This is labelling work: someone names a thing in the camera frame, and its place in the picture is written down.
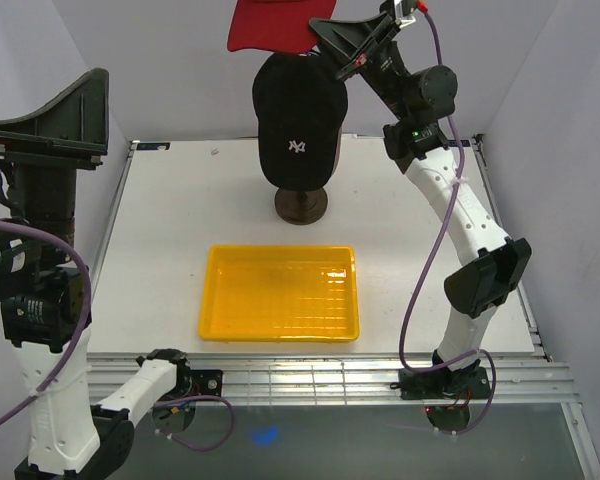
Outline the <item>black cap red trim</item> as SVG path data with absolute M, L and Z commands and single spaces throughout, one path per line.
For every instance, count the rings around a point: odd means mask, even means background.
M 321 55 L 270 55 L 255 76 L 252 102 L 258 122 L 262 172 L 274 186 L 315 191 L 333 174 L 347 90 Z

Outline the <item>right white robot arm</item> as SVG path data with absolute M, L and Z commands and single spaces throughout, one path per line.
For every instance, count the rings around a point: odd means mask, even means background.
M 320 52 L 334 63 L 337 79 L 360 75 L 396 117 L 383 128 L 386 154 L 441 222 L 431 251 L 438 252 L 444 238 L 455 248 L 460 267 L 443 282 L 450 314 L 432 364 L 405 364 L 395 384 L 405 398 L 444 398 L 468 392 L 473 383 L 495 383 L 484 378 L 480 365 L 482 340 L 497 309 L 518 287 L 532 250 L 483 206 L 464 178 L 464 152 L 452 152 L 439 125 L 455 111 L 454 71 L 437 62 L 411 72 L 403 62 L 395 38 L 417 12 L 432 19 L 421 1 L 386 1 L 367 20 L 312 18 L 308 26 Z

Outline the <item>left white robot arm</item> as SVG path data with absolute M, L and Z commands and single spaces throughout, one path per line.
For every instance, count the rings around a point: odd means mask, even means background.
M 29 452 L 18 479 L 104 479 L 136 425 L 192 387 L 184 353 L 156 350 L 98 404 L 89 399 L 92 286 L 74 247 L 76 177 L 108 152 L 109 74 L 83 74 L 34 112 L 0 120 L 0 314 L 28 391 Z

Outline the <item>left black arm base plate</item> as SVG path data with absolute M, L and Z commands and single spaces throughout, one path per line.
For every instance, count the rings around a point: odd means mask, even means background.
M 219 369 L 191 370 L 185 380 L 179 398 L 190 396 L 222 395 L 224 372 Z

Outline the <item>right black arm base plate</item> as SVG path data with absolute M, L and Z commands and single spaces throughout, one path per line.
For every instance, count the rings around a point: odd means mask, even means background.
M 445 368 L 416 374 L 402 369 L 389 388 L 399 391 L 402 400 L 487 399 L 491 392 L 487 371 L 479 361 L 455 371 Z

